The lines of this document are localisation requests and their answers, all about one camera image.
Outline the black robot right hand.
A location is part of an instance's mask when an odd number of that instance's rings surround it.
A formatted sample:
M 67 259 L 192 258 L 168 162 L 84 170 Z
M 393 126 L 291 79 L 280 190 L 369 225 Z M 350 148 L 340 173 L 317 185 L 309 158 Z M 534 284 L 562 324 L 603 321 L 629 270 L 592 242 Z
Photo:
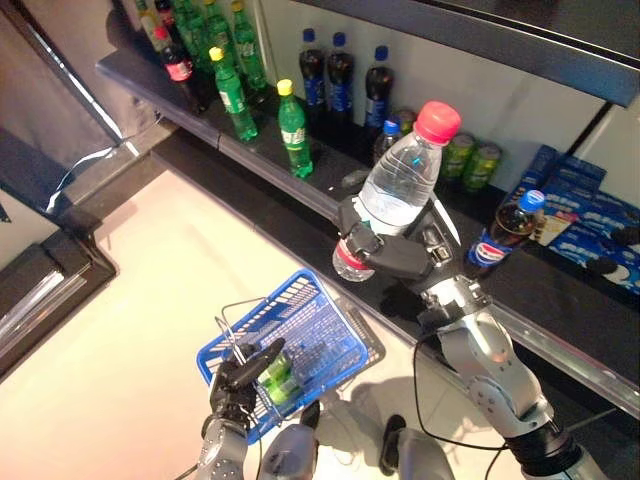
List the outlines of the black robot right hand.
M 406 233 L 375 232 L 362 219 L 362 210 L 355 195 L 338 205 L 339 240 L 332 261 L 343 279 L 364 282 L 376 273 L 385 274 L 417 295 L 437 291 L 440 283 L 469 281 L 463 272 L 459 233 L 436 196 L 430 197 Z

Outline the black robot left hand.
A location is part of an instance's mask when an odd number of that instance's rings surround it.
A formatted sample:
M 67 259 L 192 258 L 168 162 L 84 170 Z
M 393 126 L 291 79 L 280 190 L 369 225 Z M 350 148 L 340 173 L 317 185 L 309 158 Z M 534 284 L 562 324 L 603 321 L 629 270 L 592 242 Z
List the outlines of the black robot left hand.
M 245 363 L 229 357 L 219 365 L 209 395 L 211 414 L 206 418 L 203 430 L 211 421 L 223 419 L 249 431 L 257 398 L 254 382 L 275 361 L 284 345 L 284 338 L 277 338 L 262 350 L 258 344 L 241 344 L 239 348 Z

